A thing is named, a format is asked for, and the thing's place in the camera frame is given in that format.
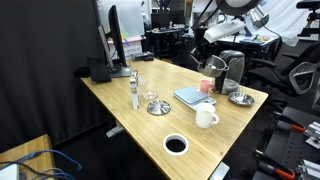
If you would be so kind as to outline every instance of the espresso machine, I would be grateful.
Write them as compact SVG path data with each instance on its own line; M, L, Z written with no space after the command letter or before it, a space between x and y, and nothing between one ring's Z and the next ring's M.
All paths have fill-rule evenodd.
M225 50L219 56L229 67L215 78L215 93L228 95L239 90L240 81L244 71L244 54L239 51Z

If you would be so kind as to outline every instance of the white mug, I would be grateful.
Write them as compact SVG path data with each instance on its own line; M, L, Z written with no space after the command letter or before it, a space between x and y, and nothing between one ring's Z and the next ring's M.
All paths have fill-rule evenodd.
M196 110L196 124L201 128L209 128L220 121L219 116L214 113L216 108L210 103L200 103Z

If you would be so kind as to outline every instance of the black curtain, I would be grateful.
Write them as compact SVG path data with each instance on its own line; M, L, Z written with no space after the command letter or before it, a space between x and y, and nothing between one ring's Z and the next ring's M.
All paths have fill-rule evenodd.
M0 1L0 151L48 133L58 144L101 120L73 71L103 57L92 0Z

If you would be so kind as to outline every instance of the cup hole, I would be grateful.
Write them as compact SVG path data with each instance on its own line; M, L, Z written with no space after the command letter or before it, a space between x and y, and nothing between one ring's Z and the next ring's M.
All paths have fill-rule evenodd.
M189 142L181 134L170 134L163 140L163 147L171 155L180 156L189 149Z

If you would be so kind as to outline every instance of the saucer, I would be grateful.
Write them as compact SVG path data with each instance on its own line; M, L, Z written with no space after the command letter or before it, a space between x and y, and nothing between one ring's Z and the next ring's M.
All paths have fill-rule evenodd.
M232 92L228 97L231 102L238 106L250 106L254 103L254 99L243 92Z

